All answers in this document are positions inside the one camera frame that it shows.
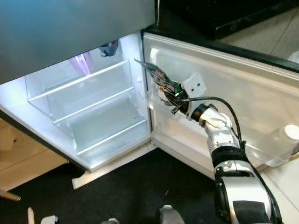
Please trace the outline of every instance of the black floor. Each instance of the black floor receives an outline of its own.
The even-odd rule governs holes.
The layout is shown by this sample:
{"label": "black floor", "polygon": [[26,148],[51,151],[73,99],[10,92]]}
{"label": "black floor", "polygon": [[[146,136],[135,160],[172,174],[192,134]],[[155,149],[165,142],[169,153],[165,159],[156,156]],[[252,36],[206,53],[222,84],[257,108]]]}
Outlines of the black floor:
{"label": "black floor", "polygon": [[22,199],[0,200],[0,223],[26,224],[32,207],[36,224],[51,215],[60,224],[99,224],[110,217],[123,224],[150,224],[164,204],[176,208],[188,224],[222,223],[215,214],[213,181],[162,150],[73,190],[71,178],[81,174],[65,164],[11,190]]}

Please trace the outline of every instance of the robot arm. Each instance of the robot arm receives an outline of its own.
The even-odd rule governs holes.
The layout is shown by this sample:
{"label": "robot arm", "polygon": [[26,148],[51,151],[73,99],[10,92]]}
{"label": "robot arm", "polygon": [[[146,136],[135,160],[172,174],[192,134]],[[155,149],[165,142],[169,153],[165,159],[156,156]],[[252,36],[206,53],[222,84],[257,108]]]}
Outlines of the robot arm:
{"label": "robot arm", "polygon": [[[208,135],[208,148],[214,166],[216,206],[220,215],[234,224],[282,223],[276,200],[260,174],[248,161],[241,131],[231,106],[223,99],[200,97],[206,87],[199,73],[194,73],[181,84],[173,81],[159,67],[136,60],[148,71],[153,81],[167,98],[167,105],[181,111],[188,120],[195,120]],[[219,100],[232,112],[238,135],[229,117],[219,113],[213,105],[200,100]]]}
{"label": "robot arm", "polygon": [[201,104],[192,118],[204,127],[213,161],[220,215],[230,223],[271,223],[271,200],[232,129],[229,117]]}

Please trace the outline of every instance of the black cable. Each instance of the black cable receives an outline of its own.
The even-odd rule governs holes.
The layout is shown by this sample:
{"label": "black cable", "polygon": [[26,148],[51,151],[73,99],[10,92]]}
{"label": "black cable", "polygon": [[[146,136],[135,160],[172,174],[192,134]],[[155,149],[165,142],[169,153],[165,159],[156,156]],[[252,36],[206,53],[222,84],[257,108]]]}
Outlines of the black cable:
{"label": "black cable", "polygon": [[231,107],[231,105],[227,101],[225,101],[224,99],[219,98],[219,97],[196,97],[196,98],[183,99],[183,100],[180,100],[180,102],[190,102],[190,101],[200,101],[200,100],[220,101],[229,109],[229,111],[231,112],[231,114],[232,114],[232,116],[235,120],[235,125],[236,125],[236,128],[237,128],[237,134],[238,134],[237,138],[239,140],[239,143],[241,144],[242,143],[242,136],[241,136],[240,124],[239,124],[238,118],[237,118],[233,108]]}
{"label": "black cable", "polygon": [[233,131],[233,133],[234,133],[235,136],[238,136],[238,135],[236,134],[235,130],[233,129],[233,127],[232,127],[232,131]]}
{"label": "black cable", "polygon": [[[229,109],[229,111],[231,112],[231,114],[233,115],[234,120],[235,120],[235,125],[236,125],[237,133],[238,133],[237,137],[238,137],[238,140],[239,140],[239,143],[240,143],[240,148],[241,148],[241,150],[244,150],[244,152],[245,152],[246,141],[242,141],[240,124],[239,124],[238,118],[237,118],[237,116],[234,112],[234,109],[231,107],[231,105],[227,101],[225,101],[224,99],[218,98],[218,97],[188,98],[188,99],[180,100],[180,102],[190,102],[190,101],[200,101],[200,100],[216,100],[216,101],[222,102],[225,106],[227,106],[227,108]],[[261,177],[259,172],[256,170],[256,168],[251,164],[251,162],[249,160],[248,160],[248,163],[252,166],[252,169],[253,169],[254,173],[256,174],[258,179],[261,181],[261,183],[265,187],[265,189],[266,189],[266,191],[267,191],[267,193],[270,197],[271,212],[272,212],[272,218],[273,218],[274,224],[282,224],[283,222],[282,222],[279,206],[277,204],[277,201],[276,201],[274,195],[272,194],[271,190],[268,188],[267,184],[265,183],[265,181],[263,180],[263,178]]]}

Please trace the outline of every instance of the gray refrigerator exterior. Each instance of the gray refrigerator exterior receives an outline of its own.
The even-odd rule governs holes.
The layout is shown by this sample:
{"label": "gray refrigerator exterior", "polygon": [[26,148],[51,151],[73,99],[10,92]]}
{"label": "gray refrigerator exterior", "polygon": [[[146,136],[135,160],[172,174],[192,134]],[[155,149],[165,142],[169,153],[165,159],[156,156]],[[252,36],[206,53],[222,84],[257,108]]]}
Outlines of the gray refrigerator exterior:
{"label": "gray refrigerator exterior", "polygon": [[0,84],[153,23],[154,0],[2,0]]}

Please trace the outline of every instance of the freezer door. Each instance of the freezer door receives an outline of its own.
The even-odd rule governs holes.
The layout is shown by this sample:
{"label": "freezer door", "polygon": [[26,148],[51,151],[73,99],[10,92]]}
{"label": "freezer door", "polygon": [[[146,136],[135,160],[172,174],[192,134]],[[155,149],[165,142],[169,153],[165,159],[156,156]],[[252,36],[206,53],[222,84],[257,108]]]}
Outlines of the freezer door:
{"label": "freezer door", "polygon": [[[144,35],[145,60],[159,66],[171,79],[182,82],[198,72],[207,88],[203,96],[220,97],[236,112],[247,141],[246,153],[256,165],[274,159],[255,148],[272,131],[299,125],[299,74],[246,58],[153,34]],[[206,134],[183,114],[159,99],[148,76],[147,103],[152,109],[152,142],[169,154],[213,178]],[[213,102],[230,116],[227,108]]]}
{"label": "freezer door", "polygon": [[2,0],[0,84],[155,22],[154,0]]}

